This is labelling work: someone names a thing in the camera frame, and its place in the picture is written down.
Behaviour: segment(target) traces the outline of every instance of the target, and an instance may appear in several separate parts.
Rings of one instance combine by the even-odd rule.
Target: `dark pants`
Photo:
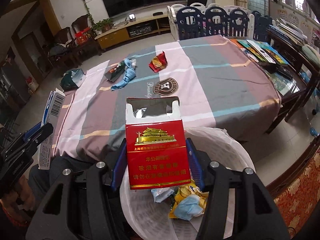
[[[39,170],[38,164],[33,166],[30,169],[28,183],[36,198],[36,206],[40,204],[51,185],[62,174],[64,169],[71,169],[73,172],[77,172],[87,170],[92,165],[92,163],[79,161],[70,156],[59,156],[51,161],[49,170]]]

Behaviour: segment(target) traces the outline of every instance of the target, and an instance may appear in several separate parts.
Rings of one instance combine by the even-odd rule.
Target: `white box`
[[[63,105],[65,95],[60,90],[51,91],[44,114],[41,120],[41,126],[45,123],[51,123],[53,126],[53,133],[40,144],[40,151],[38,155],[39,169],[48,170],[50,168],[50,158],[52,150],[53,136],[56,130],[58,117]]]

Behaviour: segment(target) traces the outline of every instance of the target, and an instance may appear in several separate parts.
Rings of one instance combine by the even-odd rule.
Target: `metal screw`
[[[63,175],[69,175],[71,173],[71,170],[70,169],[65,169],[63,170],[62,174]]]
[[[216,161],[212,161],[212,162],[210,162],[210,166],[213,167],[213,168],[218,168],[219,167],[219,163],[216,162]]]
[[[96,166],[97,166],[97,168],[101,169],[101,168],[103,168],[104,166],[106,166],[106,164],[105,164],[104,162],[98,162],[98,163],[96,164]]]
[[[251,174],[253,174],[253,169],[251,169],[251,168],[245,168],[245,169],[244,169],[244,172],[245,172],[246,174],[248,174],[248,175],[251,175]]]

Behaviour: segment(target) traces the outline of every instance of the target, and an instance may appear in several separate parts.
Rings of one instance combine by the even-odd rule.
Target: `hanging vine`
[[[88,6],[87,6],[87,2],[86,2],[85,0],[82,0],[82,1],[83,1],[83,3],[84,3],[85,9],[86,9],[86,11],[87,11],[87,13],[88,13],[88,15],[89,15],[89,20],[90,20],[91,24],[93,25],[93,24],[94,24],[94,20],[93,20],[93,17],[92,17],[92,15],[91,15],[91,13],[90,13],[90,10],[89,10],[89,8],[88,8]]]

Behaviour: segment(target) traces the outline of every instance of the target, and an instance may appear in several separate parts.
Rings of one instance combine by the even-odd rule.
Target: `plaid tablecloth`
[[[165,52],[168,66],[154,73],[148,66]],[[104,74],[123,58],[137,60],[136,77],[112,91]],[[101,160],[125,137],[126,98],[157,98],[153,85],[168,77],[178,83],[184,127],[225,128],[236,140],[264,133],[280,109],[273,84],[236,45],[222,36],[156,45],[103,62],[87,72],[82,86],[66,94],[52,154]]]

